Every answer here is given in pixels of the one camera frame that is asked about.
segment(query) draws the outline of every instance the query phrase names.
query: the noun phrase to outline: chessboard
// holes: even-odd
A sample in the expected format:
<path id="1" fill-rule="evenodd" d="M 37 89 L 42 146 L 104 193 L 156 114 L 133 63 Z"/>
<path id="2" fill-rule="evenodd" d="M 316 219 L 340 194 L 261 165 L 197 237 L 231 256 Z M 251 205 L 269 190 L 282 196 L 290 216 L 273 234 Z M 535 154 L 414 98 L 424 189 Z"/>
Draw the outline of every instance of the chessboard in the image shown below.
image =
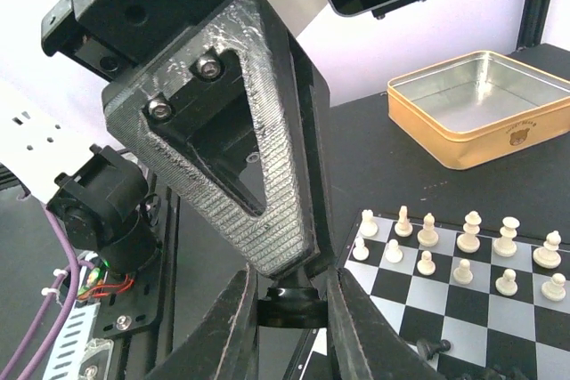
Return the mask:
<path id="1" fill-rule="evenodd" d="M 461 226 L 436 223 L 439 241 L 434 247 L 419 244 L 422 220 L 410 219 L 413 233 L 408 238 L 396 235 L 396 217 L 375 216 L 379 231 L 365 238 L 369 256 L 358 262 L 352 256 L 354 239 L 362 217 L 359 215 L 347 240 L 338 266 L 349 269 L 370 299 L 398 335 L 417 350 L 420 338 L 437 343 L 449 340 L 452 348 L 436 355 L 428 363 L 446 378 L 454 380 L 469 374 L 478 379 L 485 368 L 508 372 L 519 369 L 530 380 L 570 378 L 570 296 L 561 302 L 546 299 L 541 286 L 554 273 L 570 278 L 570 253 L 561 246 L 562 263 L 553 270 L 533 261 L 533 251 L 544 241 L 521 236 L 515 238 L 517 251 L 510 258 L 494 253 L 493 239 L 499 233 L 477 234 L 479 249 L 473 254 L 461 252 L 456 245 Z M 389 263 L 385 256 L 387 242 L 397 239 L 403 251 L 399 263 Z M 417 262 L 423 250 L 432 254 L 436 271 L 431 276 L 418 272 Z M 461 259 L 468 259 L 473 280 L 458 284 L 452 272 Z M 495 281 L 505 269 L 517 274 L 518 291 L 501 295 Z M 297 348 L 290 378 L 330 380 L 326 357 L 326 330 L 307 333 Z"/>

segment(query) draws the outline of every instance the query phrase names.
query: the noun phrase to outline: white pawn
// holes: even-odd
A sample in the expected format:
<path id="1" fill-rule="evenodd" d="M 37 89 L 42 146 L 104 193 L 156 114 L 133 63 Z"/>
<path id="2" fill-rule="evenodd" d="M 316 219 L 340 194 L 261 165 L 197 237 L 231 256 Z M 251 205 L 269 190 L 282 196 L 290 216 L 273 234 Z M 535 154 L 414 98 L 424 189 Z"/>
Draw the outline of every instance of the white pawn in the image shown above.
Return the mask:
<path id="1" fill-rule="evenodd" d="M 408 220 L 408 207 L 406 205 L 402 205 L 400 208 L 398 222 L 395 224 L 394 230 L 395 234 L 402 238 L 407 238 L 413 232 L 410 220 Z"/>
<path id="2" fill-rule="evenodd" d="M 374 221 L 374 214 L 370 209 L 362 211 L 362 223 L 358 231 L 366 238 L 371 238 L 378 232 L 378 225 Z"/>
<path id="3" fill-rule="evenodd" d="M 481 217 L 477 211 L 471 211 L 465 216 L 465 224 L 463 225 L 462 233 L 457 238 L 457 247 L 464 253 L 475 253 L 481 242 L 477 237 L 477 233 L 481 230 L 479 229 L 479 224 L 481 224 Z"/>
<path id="4" fill-rule="evenodd" d="M 558 253 L 558 246 L 561 241 L 562 238 L 556 230 L 546 235 L 542 247 L 533 251 L 533 260 L 544 269 L 556 269 L 562 261 Z"/>
<path id="5" fill-rule="evenodd" d="M 559 302 L 566 297 L 564 285 L 566 278 L 562 273 L 555 273 L 550 280 L 544 282 L 541 286 L 542 295 L 552 302 Z"/>
<path id="6" fill-rule="evenodd" d="M 495 280 L 495 287 L 503 295 L 511 296 L 517 293 L 518 285 L 515 282 L 517 273 L 512 269 L 505 269 L 502 276 Z"/>
<path id="7" fill-rule="evenodd" d="M 370 251 L 368 250 L 368 248 L 366 247 L 365 243 L 364 243 L 364 238 L 362 237 L 357 237 L 354 240 L 354 249 L 353 249 L 353 257 L 355 260 L 358 260 L 359 262 L 363 262 L 364 260 L 366 260 L 368 258 L 368 255 L 370 254 Z"/>
<path id="8" fill-rule="evenodd" d="M 460 266 L 453 271 L 453 278 L 461 285 L 470 284 L 473 280 L 471 263 L 465 258 L 461 259 Z"/>
<path id="9" fill-rule="evenodd" d="M 435 223 L 436 219 L 431 213 L 424 217 L 424 227 L 418 232 L 418 242 L 424 247 L 433 247 L 439 240 Z"/>
<path id="10" fill-rule="evenodd" d="M 517 251 L 517 244 L 513 239 L 517 236 L 517 227 L 520 222 L 515 217 L 502 219 L 501 237 L 493 241 L 493 251 L 501 257 L 512 257 Z"/>
<path id="11" fill-rule="evenodd" d="M 403 252 L 400 249 L 398 241 L 391 239 L 388 242 L 388 248 L 386 250 L 386 259 L 391 263 L 399 263 L 403 259 Z"/>
<path id="12" fill-rule="evenodd" d="M 433 275 L 436 271 L 436 264 L 431 259 L 431 253 L 424 251 L 421 253 L 421 260 L 418 261 L 418 272 L 424 276 Z"/>

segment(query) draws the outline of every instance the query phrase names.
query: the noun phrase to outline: wall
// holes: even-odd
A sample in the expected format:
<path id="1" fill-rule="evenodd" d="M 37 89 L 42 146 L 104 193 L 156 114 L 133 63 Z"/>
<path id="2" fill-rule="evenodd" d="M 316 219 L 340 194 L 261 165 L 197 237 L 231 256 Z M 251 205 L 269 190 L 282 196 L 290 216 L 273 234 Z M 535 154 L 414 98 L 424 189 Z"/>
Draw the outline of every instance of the wall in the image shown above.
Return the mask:
<path id="1" fill-rule="evenodd" d="M 481 49 L 510 53 L 525 0 L 427 0 L 341 18 L 327 6 L 298 37 L 329 83 L 333 105 L 385 91 L 403 73 Z"/>
<path id="2" fill-rule="evenodd" d="M 550 0 L 542 42 L 570 51 L 570 0 Z"/>

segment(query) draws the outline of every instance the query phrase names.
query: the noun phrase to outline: metal tin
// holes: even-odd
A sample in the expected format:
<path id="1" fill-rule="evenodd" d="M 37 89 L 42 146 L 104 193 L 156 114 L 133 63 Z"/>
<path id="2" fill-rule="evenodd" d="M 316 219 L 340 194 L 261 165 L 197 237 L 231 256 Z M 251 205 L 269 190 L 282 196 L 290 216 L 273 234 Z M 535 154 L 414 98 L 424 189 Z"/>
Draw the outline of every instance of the metal tin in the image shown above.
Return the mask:
<path id="1" fill-rule="evenodd" d="M 444 166 L 467 169 L 568 132 L 570 82 L 479 51 L 392 79 L 388 114 Z"/>

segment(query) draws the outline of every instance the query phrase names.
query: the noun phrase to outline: chess piece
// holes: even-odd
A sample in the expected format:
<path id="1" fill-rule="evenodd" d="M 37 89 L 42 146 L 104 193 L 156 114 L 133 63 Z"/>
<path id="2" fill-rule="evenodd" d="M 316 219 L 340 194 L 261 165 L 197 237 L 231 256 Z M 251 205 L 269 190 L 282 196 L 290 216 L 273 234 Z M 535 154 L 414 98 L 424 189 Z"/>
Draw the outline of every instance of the chess piece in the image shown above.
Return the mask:
<path id="1" fill-rule="evenodd" d="M 421 260 L 418 261 L 418 272 L 424 276 L 433 275 L 436 271 L 436 264 L 431 259 L 431 253 L 424 251 L 421 253 Z"/>
<path id="2" fill-rule="evenodd" d="M 353 249 L 353 257 L 355 260 L 358 260 L 359 262 L 363 262 L 364 260 L 366 260 L 368 258 L 370 251 L 368 250 L 368 248 L 365 245 L 364 242 L 364 238 L 362 237 L 357 237 L 354 240 L 354 249 Z"/>
<path id="3" fill-rule="evenodd" d="M 408 207 L 406 205 L 402 205 L 400 208 L 398 222 L 395 224 L 394 231 L 396 235 L 402 238 L 407 238 L 413 232 L 410 220 L 408 220 Z"/>
<path id="4" fill-rule="evenodd" d="M 418 355 L 423 360 L 432 360 L 438 353 L 448 352 L 452 348 L 449 340 L 442 340 L 439 343 L 430 343 L 425 338 L 420 338 L 416 343 Z"/>
<path id="5" fill-rule="evenodd" d="M 562 261 L 558 253 L 558 246 L 562 238 L 560 234 L 554 230 L 546 235 L 546 240 L 542 247 L 533 251 L 533 260 L 544 269 L 556 269 Z"/>
<path id="6" fill-rule="evenodd" d="M 362 223 L 358 231 L 366 238 L 371 238 L 378 233 L 378 225 L 374 221 L 374 214 L 370 209 L 362 211 Z"/>
<path id="7" fill-rule="evenodd" d="M 461 259 L 460 265 L 453 271 L 453 278 L 458 284 L 468 285 L 473 280 L 473 272 L 471 271 L 471 263 L 465 258 Z"/>
<path id="8" fill-rule="evenodd" d="M 465 216 L 465 224 L 463 225 L 465 233 L 460 234 L 457 238 L 457 247 L 464 253 L 475 253 L 479 249 L 481 242 L 476 236 L 481 230 L 479 224 L 481 224 L 481 217 L 477 211 L 471 211 Z"/>
<path id="9" fill-rule="evenodd" d="M 503 295 L 511 296 L 517 293 L 518 285 L 515 282 L 517 273 L 512 269 L 505 269 L 502 276 L 495 280 L 495 287 Z"/>
<path id="10" fill-rule="evenodd" d="M 437 244 L 439 236 L 437 236 L 434 224 L 436 219 L 431 213 L 424 217 L 424 227 L 418 232 L 418 242 L 424 247 L 433 247 Z"/>
<path id="11" fill-rule="evenodd" d="M 550 280 L 544 282 L 541 286 L 542 295 L 553 302 L 560 302 L 566 297 L 564 285 L 566 278 L 562 273 L 555 273 Z"/>
<path id="12" fill-rule="evenodd" d="M 520 222 L 515 217 L 502 219 L 501 237 L 493 241 L 493 251 L 501 257 L 512 257 L 517 251 L 517 244 L 513 239 L 517 236 L 517 227 Z"/>
<path id="13" fill-rule="evenodd" d="M 403 259 L 403 252 L 398 245 L 398 241 L 391 239 L 388 242 L 388 248 L 386 250 L 386 259 L 391 263 L 399 263 Z"/>

